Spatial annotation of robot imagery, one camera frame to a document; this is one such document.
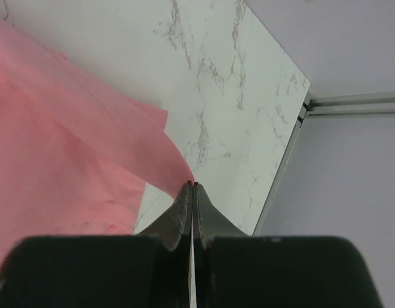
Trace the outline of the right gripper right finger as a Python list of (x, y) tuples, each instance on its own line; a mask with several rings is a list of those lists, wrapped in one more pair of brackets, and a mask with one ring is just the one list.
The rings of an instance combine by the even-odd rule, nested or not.
[(193, 187), (198, 307), (381, 307), (368, 267), (343, 237), (250, 237)]

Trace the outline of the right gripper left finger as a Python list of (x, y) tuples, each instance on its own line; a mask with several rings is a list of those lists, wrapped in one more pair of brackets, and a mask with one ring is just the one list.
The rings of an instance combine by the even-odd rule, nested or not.
[(0, 267), (0, 307), (189, 307), (192, 184), (136, 235), (27, 237)]

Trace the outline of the pink t shirt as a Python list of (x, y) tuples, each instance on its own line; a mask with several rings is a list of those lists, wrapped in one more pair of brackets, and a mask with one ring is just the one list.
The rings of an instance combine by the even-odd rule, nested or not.
[(166, 121), (0, 18), (0, 265), (32, 235), (131, 234), (146, 184), (176, 197)]

